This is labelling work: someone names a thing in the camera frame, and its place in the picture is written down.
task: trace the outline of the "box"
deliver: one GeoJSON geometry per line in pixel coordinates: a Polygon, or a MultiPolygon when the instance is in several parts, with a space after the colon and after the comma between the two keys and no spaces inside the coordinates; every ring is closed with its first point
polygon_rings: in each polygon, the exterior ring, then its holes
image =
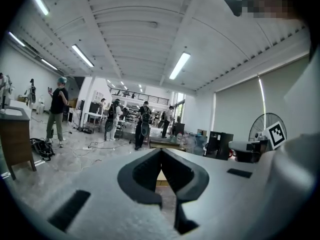
{"type": "Polygon", "coordinates": [[[70,106],[71,108],[75,109],[76,106],[77,106],[77,101],[78,101],[77,98],[70,99],[70,100],[69,100],[69,106],[70,106]]]}

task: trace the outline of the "fan guard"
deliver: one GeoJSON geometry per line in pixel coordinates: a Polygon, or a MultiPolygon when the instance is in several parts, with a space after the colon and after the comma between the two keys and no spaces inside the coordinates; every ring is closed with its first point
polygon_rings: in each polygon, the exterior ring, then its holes
{"type": "Polygon", "coordinates": [[[256,133],[260,133],[264,130],[264,123],[265,127],[268,128],[275,124],[276,122],[280,122],[282,129],[284,131],[284,136],[287,137],[287,130],[282,119],[274,114],[274,113],[266,113],[260,115],[253,123],[250,133],[249,133],[249,141],[253,142],[255,140],[256,133]]]}

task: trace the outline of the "sink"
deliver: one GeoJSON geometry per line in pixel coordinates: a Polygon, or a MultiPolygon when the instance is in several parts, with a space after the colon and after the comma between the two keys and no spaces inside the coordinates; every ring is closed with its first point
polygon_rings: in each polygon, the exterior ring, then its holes
{"type": "Polygon", "coordinates": [[[20,110],[11,109],[11,108],[7,108],[5,110],[5,114],[10,116],[22,116],[22,112],[20,110]]]}

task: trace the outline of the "plastic container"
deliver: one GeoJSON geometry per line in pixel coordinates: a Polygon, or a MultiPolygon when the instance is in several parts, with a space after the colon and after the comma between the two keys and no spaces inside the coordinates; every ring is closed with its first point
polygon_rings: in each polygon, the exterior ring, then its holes
{"type": "Polygon", "coordinates": [[[177,141],[180,141],[182,139],[183,135],[181,132],[179,132],[177,135],[176,135],[176,140],[177,141]]]}

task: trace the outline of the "khaki pants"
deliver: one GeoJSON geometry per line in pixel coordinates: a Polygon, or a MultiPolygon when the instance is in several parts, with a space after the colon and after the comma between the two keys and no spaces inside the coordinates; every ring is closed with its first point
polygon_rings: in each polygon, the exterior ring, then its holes
{"type": "Polygon", "coordinates": [[[56,124],[56,134],[58,134],[59,141],[63,141],[64,137],[62,136],[62,117],[63,113],[60,114],[52,114],[49,113],[48,124],[46,125],[46,138],[52,139],[52,128],[54,126],[54,122],[56,124]]]}

